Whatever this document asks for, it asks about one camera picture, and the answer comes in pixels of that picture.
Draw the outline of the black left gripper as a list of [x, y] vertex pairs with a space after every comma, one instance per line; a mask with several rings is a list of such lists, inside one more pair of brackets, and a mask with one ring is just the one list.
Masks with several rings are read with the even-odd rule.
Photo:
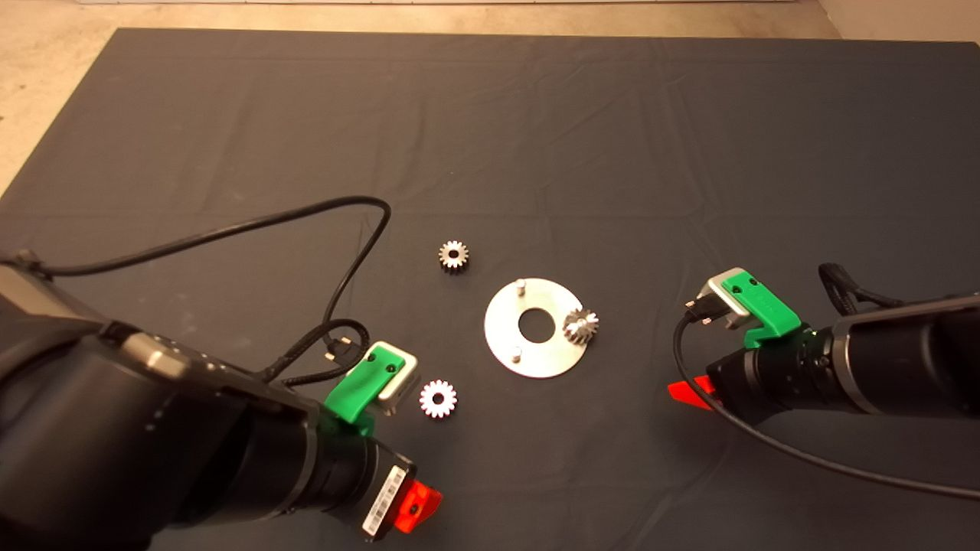
[[409, 458], [327, 412], [316, 426], [315, 464], [303, 508], [335, 517], [370, 542], [382, 540], [393, 527], [412, 533], [443, 500], [436, 489], [412, 482], [416, 475]]

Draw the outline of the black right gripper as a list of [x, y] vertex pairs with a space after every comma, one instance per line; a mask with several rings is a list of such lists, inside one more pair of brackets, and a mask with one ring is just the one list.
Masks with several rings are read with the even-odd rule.
[[[791, 410], [844, 412], [847, 395], [834, 370], [832, 343], [829, 328], [798, 329], [715, 360], [707, 377], [693, 381], [749, 425]], [[668, 394], [676, 402], [713, 409], [687, 381], [669, 384]]]

